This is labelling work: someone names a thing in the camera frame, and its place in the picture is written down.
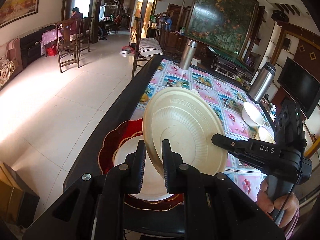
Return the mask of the person's right hand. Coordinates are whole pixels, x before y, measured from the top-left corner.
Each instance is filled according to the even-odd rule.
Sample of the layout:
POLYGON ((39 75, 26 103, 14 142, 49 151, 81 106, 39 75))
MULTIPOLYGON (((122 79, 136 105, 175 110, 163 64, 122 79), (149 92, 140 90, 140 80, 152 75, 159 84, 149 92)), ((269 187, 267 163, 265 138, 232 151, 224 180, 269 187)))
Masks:
POLYGON ((299 217, 299 201, 296 195, 291 193, 290 195, 284 195, 275 201, 272 201, 266 193, 267 188, 267 179, 264 179, 260 184, 260 191, 257 194, 257 206, 259 206, 270 218, 271 216, 269 213, 274 209, 280 210, 283 208, 285 212, 279 227, 284 228, 289 225, 295 225, 299 217))

